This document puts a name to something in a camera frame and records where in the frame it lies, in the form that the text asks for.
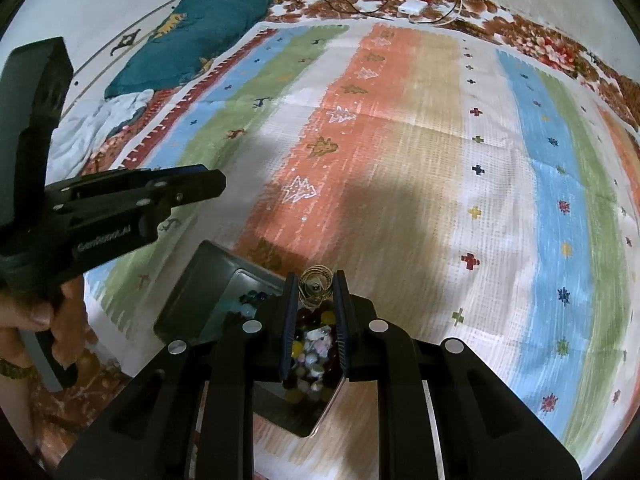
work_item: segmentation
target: white blanket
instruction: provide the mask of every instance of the white blanket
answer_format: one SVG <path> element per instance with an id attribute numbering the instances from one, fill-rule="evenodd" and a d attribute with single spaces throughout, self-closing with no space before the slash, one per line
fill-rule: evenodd
<path id="1" fill-rule="evenodd" d="M 145 90 L 108 101 L 78 101 L 53 131 L 46 184 L 76 176 L 107 136 L 132 120 L 153 94 Z"/>

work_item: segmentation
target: human hand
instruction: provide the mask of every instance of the human hand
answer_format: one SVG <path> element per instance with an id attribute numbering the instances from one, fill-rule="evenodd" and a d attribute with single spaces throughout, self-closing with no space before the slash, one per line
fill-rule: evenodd
<path id="1" fill-rule="evenodd" d="M 32 366 L 16 329 L 51 330 L 55 341 L 52 354 L 63 368 L 76 362 L 84 350 L 87 332 L 82 276 L 64 283 L 63 301 L 54 312 L 47 301 L 18 298 L 9 288 L 0 290 L 0 358 L 21 368 Z"/>

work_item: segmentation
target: silver screw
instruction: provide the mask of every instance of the silver screw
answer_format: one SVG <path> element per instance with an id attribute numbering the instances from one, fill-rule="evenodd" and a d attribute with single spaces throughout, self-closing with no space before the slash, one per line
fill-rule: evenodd
<path id="1" fill-rule="evenodd" d="M 449 339 L 444 343 L 444 348 L 452 354 L 460 354 L 465 349 L 465 344 L 460 339 Z"/>
<path id="2" fill-rule="evenodd" d="M 250 319 L 249 321 L 244 322 L 244 325 L 242 325 L 242 330 L 244 330 L 248 334 L 255 334 L 256 332 L 260 332 L 260 330 L 262 330 L 262 323 L 256 319 Z"/>
<path id="3" fill-rule="evenodd" d="M 181 339 L 176 339 L 175 341 L 171 341 L 166 349 L 169 351 L 169 354 L 178 355 L 187 349 L 187 343 Z"/>
<path id="4" fill-rule="evenodd" d="M 389 323 L 384 319 L 374 319 L 369 322 L 369 330 L 372 332 L 386 332 L 389 330 Z"/>

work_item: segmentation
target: pillow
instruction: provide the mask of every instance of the pillow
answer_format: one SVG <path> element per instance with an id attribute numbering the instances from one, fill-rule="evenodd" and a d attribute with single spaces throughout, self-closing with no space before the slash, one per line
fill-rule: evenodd
<path id="1" fill-rule="evenodd" d="M 271 0 L 181 0 L 104 92 L 105 99 L 184 84 L 232 47 Z"/>

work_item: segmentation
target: black wire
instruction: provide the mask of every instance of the black wire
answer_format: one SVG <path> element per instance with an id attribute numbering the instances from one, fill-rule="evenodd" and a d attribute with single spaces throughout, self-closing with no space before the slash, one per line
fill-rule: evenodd
<path id="1" fill-rule="evenodd" d="M 458 6 L 458 5 L 460 6 L 460 11 L 462 12 L 462 0 L 456 0 L 453 3 L 453 7 L 451 7 L 451 9 L 446 14 L 444 14 L 443 16 L 440 16 L 437 20 L 433 20 L 432 22 L 412 22 L 412 23 L 415 23 L 416 25 L 435 25 L 436 23 L 439 23 L 442 20 L 444 20 L 447 16 L 450 16 L 451 13 L 454 10 L 456 10 L 456 6 Z"/>
<path id="2" fill-rule="evenodd" d="M 376 10 L 369 10 L 369 11 L 364 11 L 364 10 L 360 10 L 358 9 L 355 5 L 353 5 L 349 0 L 341 0 L 343 2 L 348 3 L 351 8 L 353 9 L 353 12 L 345 12 L 343 10 L 338 10 L 336 9 L 329 0 L 324 0 L 326 2 L 326 4 L 332 8 L 332 10 L 334 10 L 335 12 L 338 12 L 339 14 L 361 14 L 363 16 L 372 16 L 374 14 L 376 14 L 377 12 L 380 12 L 382 9 L 384 9 L 388 3 L 391 0 L 386 0 L 384 3 L 382 3 Z M 429 24 L 435 24 L 435 23 L 439 23 L 442 20 L 444 20 L 447 16 L 450 16 L 451 13 L 456 10 L 456 6 L 460 5 L 460 8 L 462 9 L 462 0 L 456 0 L 453 3 L 453 7 L 451 7 L 451 9 L 449 10 L 449 12 L 447 12 L 446 14 L 444 14 L 443 16 L 439 17 L 437 20 L 433 20 L 432 22 L 414 22 L 417 23 L 417 25 L 420 24 L 425 24 L 425 25 L 429 25 Z M 385 18 L 384 16 L 377 16 L 377 18 L 380 18 L 381 20 L 389 20 L 392 21 L 391 18 Z"/>
<path id="3" fill-rule="evenodd" d="M 336 9 L 334 6 L 332 6 L 332 4 L 329 2 L 329 0 L 325 0 L 327 5 L 329 5 L 329 7 L 331 7 L 335 12 L 338 12 L 340 14 L 362 14 L 363 16 L 372 16 L 374 15 L 376 12 L 380 12 L 382 9 L 384 9 L 391 0 L 386 0 L 384 3 L 382 3 L 376 10 L 368 10 L 368 11 L 364 11 L 364 10 L 360 10 L 358 9 L 355 5 L 353 5 L 349 0 L 341 0 L 343 2 L 347 2 L 351 8 L 353 9 L 353 12 L 343 12 L 342 10 L 338 10 Z M 391 18 L 385 18 L 384 16 L 377 16 L 377 18 L 380 18 L 381 20 L 389 20 L 392 21 Z"/>

